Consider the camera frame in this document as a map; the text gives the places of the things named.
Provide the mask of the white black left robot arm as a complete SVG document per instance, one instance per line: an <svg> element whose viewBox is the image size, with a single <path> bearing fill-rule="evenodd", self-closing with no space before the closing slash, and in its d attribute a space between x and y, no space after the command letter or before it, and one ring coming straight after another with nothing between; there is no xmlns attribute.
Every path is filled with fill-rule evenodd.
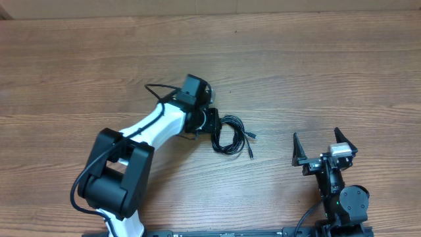
<svg viewBox="0 0 421 237"><path fill-rule="evenodd" d="M154 152L181 132L211 133L218 126L208 82L189 74L181 88L171 90L158 97L154 111L135 125L100 131L74 181L73 208L100 216L107 226L102 236L144 236L137 210L145 198Z"/></svg>

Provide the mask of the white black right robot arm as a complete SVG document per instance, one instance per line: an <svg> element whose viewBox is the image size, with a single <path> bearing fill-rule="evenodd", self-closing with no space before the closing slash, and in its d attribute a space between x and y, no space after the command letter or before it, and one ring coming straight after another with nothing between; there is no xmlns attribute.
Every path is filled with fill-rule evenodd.
<svg viewBox="0 0 421 237"><path fill-rule="evenodd" d="M314 175L318 184L321 200L314 204L299 220L293 236L331 236L331 237L371 237L372 227L365 227L368 220L369 191L359 185L346 186L342 171L353 165L358 149L336 127L336 143L328 146L325 153L309 159L299 141L293 134L294 167L302 166L304 176ZM314 226L303 227L305 219L319 205L324 208L326 218L316 221Z"/></svg>

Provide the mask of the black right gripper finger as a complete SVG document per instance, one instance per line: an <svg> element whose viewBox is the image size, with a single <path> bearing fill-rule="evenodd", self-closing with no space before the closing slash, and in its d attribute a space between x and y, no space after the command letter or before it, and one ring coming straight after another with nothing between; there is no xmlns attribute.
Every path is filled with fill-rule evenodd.
<svg viewBox="0 0 421 237"><path fill-rule="evenodd" d="M338 144L347 143L348 146L351 148L351 153L353 155L355 155L358 152L358 148L345 137L345 135L341 132L341 130L338 127L335 127L334 133L335 133L336 142Z"/></svg>
<svg viewBox="0 0 421 237"><path fill-rule="evenodd" d="M299 137L295 132L293 134L293 157L291 161L291 165L294 167L300 166L303 164L304 160L307 159L305 155L304 149L299 141Z"/></svg>

